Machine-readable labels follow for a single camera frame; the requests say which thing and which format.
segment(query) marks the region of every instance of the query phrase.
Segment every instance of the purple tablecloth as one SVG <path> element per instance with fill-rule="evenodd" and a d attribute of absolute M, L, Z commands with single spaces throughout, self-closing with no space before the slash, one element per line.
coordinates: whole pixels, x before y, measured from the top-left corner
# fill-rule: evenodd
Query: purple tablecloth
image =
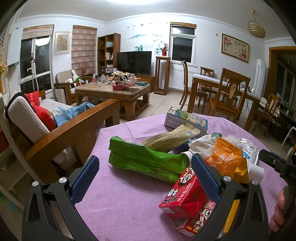
<path fill-rule="evenodd" d="M 247 138 L 260 150 L 267 149 L 250 133 L 224 118 L 199 116 L 208 120 L 208 134 L 220 132 L 223 136 Z M 108 163 L 112 136 L 140 144 L 154 135 L 171 131 L 163 125 L 164 120 L 165 115 L 151 116 L 100 131 L 92 151 L 92 155 L 99 157 L 100 169 L 82 202 L 76 204 L 81 217 L 100 241 L 191 240 L 176 231 L 173 220 L 158 207 L 171 184 Z M 261 188 L 270 222 L 285 182 L 265 163 L 258 161 L 258 165 L 265 169 Z"/>

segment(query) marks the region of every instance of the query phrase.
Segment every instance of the metal bolt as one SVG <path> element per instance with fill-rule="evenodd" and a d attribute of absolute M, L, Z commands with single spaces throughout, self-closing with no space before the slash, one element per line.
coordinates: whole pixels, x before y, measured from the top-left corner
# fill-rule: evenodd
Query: metal bolt
<path fill-rule="evenodd" d="M 67 178 L 66 177 L 61 177 L 60 179 L 59 179 L 59 182 L 60 183 L 65 183 L 67 181 Z"/>
<path fill-rule="evenodd" d="M 226 182 L 230 182 L 231 181 L 231 177 L 230 176 L 224 176 L 223 179 Z"/>
<path fill-rule="evenodd" d="M 35 187 L 35 186 L 37 186 L 38 184 L 39 184 L 38 181 L 34 181 L 34 182 L 32 183 L 32 186 Z"/>
<path fill-rule="evenodd" d="M 254 185 L 258 185 L 258 184 L 259 184 L 259 182 L 258 182 L 257 180 L 255 180 L 255 179 L 252 180 L 252 183 L 253 183 Z"/>

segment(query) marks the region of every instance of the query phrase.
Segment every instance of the red pillow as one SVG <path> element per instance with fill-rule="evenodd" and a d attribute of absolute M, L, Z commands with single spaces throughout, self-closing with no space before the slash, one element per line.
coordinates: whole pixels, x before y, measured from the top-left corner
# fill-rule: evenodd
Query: red pillow
<path fill-rule="evenodd" d="M 29 94 L 25 94 L 31 105 L 37 105 L 40 106 L 40 101 L 39 101 L 39 91 L 34 91 Z"/>
<path fill-rule="evenodd" d="M 57 125 L 54 121 L 54 115 L 49 110 L 37 105 L 32 106 L 36 111 L 36 115 L 38 116 L 38 118 L 49 131 L 52 131 L 57 128 Z"/>

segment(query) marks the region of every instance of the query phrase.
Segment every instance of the black television screen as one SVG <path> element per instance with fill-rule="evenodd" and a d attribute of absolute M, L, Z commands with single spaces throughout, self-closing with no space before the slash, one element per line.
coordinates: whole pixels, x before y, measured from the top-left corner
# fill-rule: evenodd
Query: black television screen
<path fill-rule="evenodd" d="M 132 74 L 151 74 L 151 51 L 117 53 L 117 70 Z"/>

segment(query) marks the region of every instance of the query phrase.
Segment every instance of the orange snack bag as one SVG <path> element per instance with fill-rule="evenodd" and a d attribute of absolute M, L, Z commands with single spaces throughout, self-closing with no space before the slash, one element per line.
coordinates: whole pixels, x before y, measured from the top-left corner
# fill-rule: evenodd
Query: orange snack bag
<path fill-rule="evenodd" d="M 247 159 L 242 151 L 228 141 L 218 137 L 214 151 L 207 162 L 222 176 L 228 175 L 234 181 L 249 183 Z"/>

